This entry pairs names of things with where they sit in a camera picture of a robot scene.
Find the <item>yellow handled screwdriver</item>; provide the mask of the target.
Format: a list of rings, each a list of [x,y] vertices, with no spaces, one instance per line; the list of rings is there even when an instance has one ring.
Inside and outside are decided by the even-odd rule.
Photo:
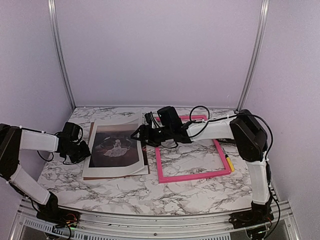
[[[234,172],[234,171],[235,171],[235,167],[234,167],[234,165],[233,165],[230,157],[228,156],[228,154],[226,153],[226,151],[225,151],[224,148],[222,148],[222,151],[223,151],[223,154],[224,154],[224,156],[225,156],[226,161],[228,162],[228,165],[229,165],[229,167],[230,167],[230,170],[231,170],[232,172]]]

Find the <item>canyon landscape photo print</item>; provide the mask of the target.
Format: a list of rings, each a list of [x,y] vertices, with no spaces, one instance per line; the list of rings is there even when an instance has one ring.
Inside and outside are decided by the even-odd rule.
[[[129,167],[141,163],[138,143],[131,134],[138,122],[126,124],[98,125],[96,127],[89,168]]]

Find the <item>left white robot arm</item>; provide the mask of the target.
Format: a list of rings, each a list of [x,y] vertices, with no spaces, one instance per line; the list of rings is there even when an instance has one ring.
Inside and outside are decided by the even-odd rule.
[[[63,219],[63,211],[50,203],[56,201],[56,196],[22,168],[20,151],[58,153],[64,159],[69,158],[72,164],[77,164],[91,156],[82,135],[82,127],[72,122],[66,122],[62,131],[55,134],[4,123],[0,125],[0,176],[36,203],[45,206],[43,213],[53,223]]]

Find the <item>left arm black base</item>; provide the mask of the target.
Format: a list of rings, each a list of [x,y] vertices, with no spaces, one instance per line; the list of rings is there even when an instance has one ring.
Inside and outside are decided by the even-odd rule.
[[[75,210],[60,208],[58,197],[50,192],[49,199],[45,205],[38,204],[36,217],[38,219],[57,224],[58,227],[68,225],[76,227],[79,222],[80,213]]]

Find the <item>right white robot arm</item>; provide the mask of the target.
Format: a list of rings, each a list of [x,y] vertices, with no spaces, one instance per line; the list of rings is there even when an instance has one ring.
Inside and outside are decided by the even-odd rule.
[[[265,205],[271,200],[271,181],[268,154],[274,138],[263,118],[243,109],[231,116],[215,119],[193,120],[186,123],[179,117],[173,106],[165,106],[157,111],[160,123],[153,115],[145,115],[146,123],[140,125],[131,139],[151,147],[159,147],[172,140],[176,144],[190,144],[202,140],[230,139],[235,142],[240,157],[246,162],[252,186],[252,204],[247,219],[258,224],[267,216]]]

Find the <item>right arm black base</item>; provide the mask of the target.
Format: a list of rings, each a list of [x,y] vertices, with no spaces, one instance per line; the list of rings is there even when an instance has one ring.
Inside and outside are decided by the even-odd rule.
[[[264,224],[272,220],[274,220],[274,215],[270,205],[260,205],[253,202],[251,203],[251,209],[231,213],[228,219],[234,229]]]

